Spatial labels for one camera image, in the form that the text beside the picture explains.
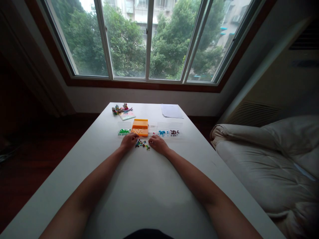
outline window glass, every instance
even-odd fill
[[[214,0],[188,76],[188,81],[214,82],[251,0]]]
[[[51,10],[76,75],[108,76],[94,0],[51,0]]]
[[[148,0],[102,1],[114,76],[145,77]]]
[[[201,0],[155,0],[150,78],[179,80]]]

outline white sofa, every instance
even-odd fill
[[[218,124],[212,145],[287,238],[312,238],[319,215],[319,116],[261,128]]]

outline green foliage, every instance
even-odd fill
[[[152,39],[150,77],[179,79],[201,0],[178,0],[171,18],[158,15]],[[52,0],[75,65],[81,75],[107,76],[101,35],[94,6],[86,12],[79,0]],[[214,47],[220,34],[224,0],[214,0],[194,63],[193,74],[213,72],[222,57]],[[115,76],[145,77],[146,46],[137,22],[126,19],[119,8],[103,5]]]
[[[179,80],[199,6],[200,0],[179,0],[170,19],[163,14],[158,16],[158,33],[151,53],[152,78]],[[223,0],[214,0],[192,66],[194,74],[203,74],[221,58],[221,48],[211,50],[210,45],[219,37],[223,7]]]
[[[104,4],[103,14],[116,76],[145,77],[146,46],[136,22],[125,19],[119,8]]]

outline hand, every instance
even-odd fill
[[[129,133],[124,136],[121,142],[120,148],[122,148],[125,152],[129,151],[137,142],[138,134]]]
[[[155,151],[164,156],[166,156],[166,154],[170,151],[170,148],[168,147],[164,139],[162,139],[158,135],[152,135],[152,137],[149,139],[149,145],[153,149],[155,149]]]

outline sofa armrest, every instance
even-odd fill
[[[218,124],[212,129],[210,138],[213,140],[214,148],[223,140],[242,140],[268,149],[278,150],[273,136],[259,127]]]

